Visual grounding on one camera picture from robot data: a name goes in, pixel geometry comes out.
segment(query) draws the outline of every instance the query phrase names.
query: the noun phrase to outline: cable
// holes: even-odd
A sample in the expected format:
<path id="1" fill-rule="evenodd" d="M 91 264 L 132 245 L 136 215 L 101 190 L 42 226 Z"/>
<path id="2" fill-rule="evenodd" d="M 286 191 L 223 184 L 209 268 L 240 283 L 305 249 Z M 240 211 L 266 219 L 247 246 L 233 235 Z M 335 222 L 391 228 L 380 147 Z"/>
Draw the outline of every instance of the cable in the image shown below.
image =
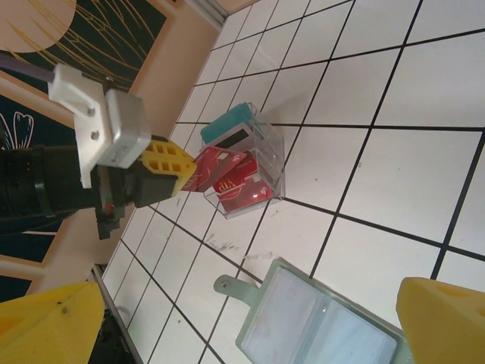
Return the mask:
<path id="1" fill-rule="evenodd" d="M 0 68 L 19 72 L 21 74 L 36 78 L 37 80 L 49 83 L 54 81 L 54 72 L 47 71 L 42 67 L 35 66 L 34 64 L 30 64 L 25 61 L 20 61 L 9 55 L 0 54 Z"/>

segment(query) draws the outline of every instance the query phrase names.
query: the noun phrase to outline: yellow plastic part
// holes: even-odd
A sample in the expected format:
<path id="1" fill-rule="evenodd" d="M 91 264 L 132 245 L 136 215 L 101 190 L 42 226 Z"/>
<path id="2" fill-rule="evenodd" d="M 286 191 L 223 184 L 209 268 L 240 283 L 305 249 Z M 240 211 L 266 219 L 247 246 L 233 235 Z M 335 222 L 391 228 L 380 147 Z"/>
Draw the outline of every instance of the yellow plastic part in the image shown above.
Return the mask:
<path id="1" fill-rule="evenodd" d="M 397 313 L 416 364 L 485 362 L 485 293 L 406 278 Z"/>
<path id="2" fill-rule="evenodd" d="M 0 303 L 0 363 L 87 364 L 104 311 L 93 282 Z"/>
<path id="3" fill-rule="evenodd" d="M 142 163 L 153 174 L 177 176 L 172 197 L 179 193 L 197 169 L 194 158 L 170 140 L 152 140 L 142 153 Z"/>

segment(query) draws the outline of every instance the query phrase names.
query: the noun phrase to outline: white bracket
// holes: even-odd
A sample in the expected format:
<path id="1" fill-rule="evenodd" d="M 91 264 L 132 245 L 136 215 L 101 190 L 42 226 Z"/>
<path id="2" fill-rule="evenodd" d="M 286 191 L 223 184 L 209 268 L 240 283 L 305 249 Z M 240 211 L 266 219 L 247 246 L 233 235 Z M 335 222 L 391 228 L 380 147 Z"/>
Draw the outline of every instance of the white bracket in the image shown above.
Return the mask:
<path id="1" fill-rule="evenodd" d="M 113 143 L 103 87 L 65 64 L 57 64 L 54 73 L 48 97 L 74 113 L 81 182 L 91 188 L 91 171 Z"/>

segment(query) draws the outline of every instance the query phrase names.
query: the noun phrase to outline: floor tile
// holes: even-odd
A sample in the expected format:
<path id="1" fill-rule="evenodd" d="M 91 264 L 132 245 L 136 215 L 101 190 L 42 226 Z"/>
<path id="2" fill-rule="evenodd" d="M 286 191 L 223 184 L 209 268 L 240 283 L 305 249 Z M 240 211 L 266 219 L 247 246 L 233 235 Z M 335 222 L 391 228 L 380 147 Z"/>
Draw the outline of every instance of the floor tile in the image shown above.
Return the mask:
<path id="1" fill-rule="evenodd" d="M 143 235 L 145 235 L 146 228 L 149 226 L 150 220 L 152 220 L 153 213 L 153 210 L 148 206 L 135 209 L 133 217 L 121 237 L 133 253 L 138 249 Z"/>
<path id="2" fill-rule="evenodd" d="M 350 5 L 347 2 L 335 8 L 305 17 L 296 33 L 283 66 L 294 66 L 330 58 L 343 23 L 349 13 Z"/>
<path id="3" fill-rule="evenodd" d="M 191 193 L 180 214 L 178 224 L 202 239 L 214 212 L 215 207 L 205 199 L 203 193 Z"/>
<path id="4" fill-rule="evenodd" d="M 204 69 L 200 73 L 197 84 L 216 81 L 232 48 L 233 45 L 229 44 L 211 52 L 207 61 L 205 62 Z"/>
<path id="5" fill-rule="evenodd" d="M 160 202 L 158 204 L 157 210 L 167 216 L 170 220 L 177 221 L 188 196 L 188 192 L 180 191 L 176 196 L 172 197 L 171 199 L 166 199 Z"/>
<path id="6" fill-rule="evenodd" d="M 213 83 L 195 86 L 183 108 L 178 122 L 196 123 L 213 88 Z"/>
<path id="7" fill-rule="evenodd" d="M 205 237 L 205 242 L 233 262 L 240 264 L 262 213 L 263 210 L 258 209 L 229 220 L 217 213 Z"/>
<path id="8" fill-rule="evenodd" d="M 149 272 L 153 272 L 155 269 L 173 228 L 174 224 L 163 216 L 156 213 L 153 215 L 153 219 L 136 252 L 136 257 Z"/>
<path id="9" fill-rule="evenodd" d="M 440 250 L 373 227 L 337 219 L 315 279 L 395 326 L 406 277 L 429 278 Z"/>
<path id="10" fill-rule="evenodd" d="M 485 256 L 485 156 L 482 153 L 475 170 L 465 203 L 453 231 L 451 246 L 456 246 Z"/>
<path id="11" fill-rule="evenodd" d="M 299 127 L 274 127 L 274 129 L 283 137 L 285 143 L 285 160 L 288 158 L 289 150 L 293 145 Z"/>
<path id="12" fill-rule="evenodd" d="M 485 262 L 447 252 L 438 281 L 485 292 Z"/>
<path id="13" fill-rule="evenodd" d="M 426 0 L 419 9 L 409 42 L 449 36 L 485 27 L 485 2 L 481 0 Z"/>
<path id="14" fill-rule="evenodd" d="M 286 165 L 286 196 L 336 211 L 366 133 L 304 127 Z"/>
<path id="15" fill-rule="evenodd" d="M 225 296 L 214 291 L 221 275 L 236 274 L 236 267 L 203 246 L 183 286 L 177 305 L 206 339 L 214 327 Z"/>
<path id="16" fill-rule="evenodd" d="M 317 89 L 326 64 L 281 71 L 263 107 L 271 124 L 300 124 Z"/>
<path id="17" fill-rule="evenodd" d="M 286 201 L 269 206 L 244 268 L 263 279 L 281 257 L 309 274 L 331 221 L 331 215 Z"/>
<path id="18" fill-rule="evenodd" d="M 250 9 L 251 7 L 244 8 L 226 19 L 214 48 L 225 46 L 228 43 L 236 41 L 237 35 L 241 31 Z"/>
<path id="19" fill-rule="evenodd" d="M 143 362 L 149 361 L 171 308 L 170 301 L 155 282 L 150 280 L 128 327 L 128 333 Z"/>
<path id="20" fill-rule="evenodd" d="M 278 0 L 260 0 L 256 2 L 251 8 L 246 22 L 242 26 L 238 39 L 252 36 L 266 29 L 266 25 L 277 3 Z"/>
<path id="21" fill-rule="evenodd" d="M 309 0 L 279 0 L 268 24 L 268 28 L 295 20 L 297 17 L 302 17 L 308 2 Z"/>
<path id="22" fill-rule="evenodd" d="M 484 64 L 485 33 L 406 48 L 376 123 L 482 127 Z"/>
<path id="23" fill-rule="evenodd" d="M 200 364 L 221 364 L 221 362 L 215 357 L 215 355 L 207 349 Z"/>
<path id="24" fill-rule="evenodd" d="M 229 109 L 229 105 L 236 95 L 240 78 L 216 83 L 211 97 L 200 115 L 199 123 L 211 123 Z"/>
<path id="25" fill-rule="evenodd" d="M 332 61 L 305 124 L 369 125 L 398 52 L 378 52 Z"/>
<path id="26" fill-rule="evenodd" d="M 118 292 L 124 275 L 127 273 L 132 260 L 133 255 L 122 242 L 119 242 L 116 252 L 111 257 L 108 269 L 103 275 L 103 282 L 105 283 L 111 298 L 114 298 Z"/>
<path id="27" fill-rule="evenodd" d="M 336 47 L 335 56 L 401 45 L 418 3 L 418 0 L 356 2 Z"/>
<path id="28" fill-rule="evenodd" d="M 241 102 L 251 102 L 258 110 L 261 110 L 275 77 L 276 71 L 244 77 L 230 108 Z"/>
<path id="29" fill-rule="evenodd" d="M 184 148 L 186 153 L 189 153 L 189 155 L 193 158 L 197 157 L 202 149 L 202 137 L 200 136 L 200 130 L 202 130 L 203 127 L 205 127 L 204 124 L 199 124 L 194 127 L 192 135 Z"/>
<path id="30" fill-rule="evenodd" d="M 168 319 L 150 364 L 197 363 L 204 346 L 200 337 L 175 309 Z"/>
<path id="31" fill-rule="evenodd" d="M 281 66 L 300 21 L 264 32 L 246 74 L 275 70 Z"/>
<path id="32" fill-rule="evenodd" d="M 252 55 L 255 53 L 260 38 L 261 34 L 258 34 L 257 36 L 251 36 L 234 44 L 233 50 L 230 51 L 229 58 L 219 76 L 219 80 L 239 77 L 246 72 L 246 68 L 251 61 Z"/>
<path id="33" fill-rule="evenodd" d="M 329 8 L 330 6 L 340 4 L 343 1 L 344 0 L 311 0 L 305 14 L 308 15 L 315 13 L 316 11 L 320 11 Z"/>
<path id="34" fill-rule="evenodd" d="M 120 290 L 114 298 L 114 304 L 120 312 L 125 326 L 128 326 L 128 323 L 133 317 L 149 279 L 150 276 L 148 273 L 134 259 L 130 269 L 128 269 L 127 275 L 123 279 L 123 283 L 121 283 Z"/>
<path id="35" fill-rule="evenodd" d="M 247 275 L 240 274 L 238 279 L 255 285 Z M 221 318 L 217 323 L 210 345 L 217 351 L 225 362 L 231 364 L 251 364 L 251 361 L 236 346 L 236 338 L 243 327 L 249 306 L 242 301 L 229 298 L 224 307 Z"/>
<path id="36" fill-rule="evenodd" d="M 189 141 L 194 127 L 194 124 L 176 124 L 169 139 L 183 149 Z"/>
<path id="37" fill-rule="evenodd" d="M 193 237 L 178 227 L 174 228 L 153 273 L 153 278 L 172 300 L 177 298 L 182 288 L 199 245 L 200 242 Z"/>
<path id="38" fill-rule="evenodd" d="M 342 213 L 443 241 L 479 138 L 470 132 L 373 130 Z"/>

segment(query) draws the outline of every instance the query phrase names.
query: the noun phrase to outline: white tile floor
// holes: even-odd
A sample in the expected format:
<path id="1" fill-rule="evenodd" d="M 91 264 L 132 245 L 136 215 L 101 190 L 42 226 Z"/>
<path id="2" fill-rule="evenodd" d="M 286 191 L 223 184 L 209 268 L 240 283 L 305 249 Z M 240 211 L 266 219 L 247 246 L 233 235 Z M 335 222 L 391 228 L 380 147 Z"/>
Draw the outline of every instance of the white tile floor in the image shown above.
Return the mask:
<path id="1" fill-rule="evenodd" d="M 404 277 L 485 290 L 485 2 L 261 0 L 228 19 L 171 139 L 255 103 L 286 200 L 226 221 L 198 194 L 136 211 L 105 283 L 150 364 L 247 364 L 212 289 L 283 257 L 394 325 Z"/>

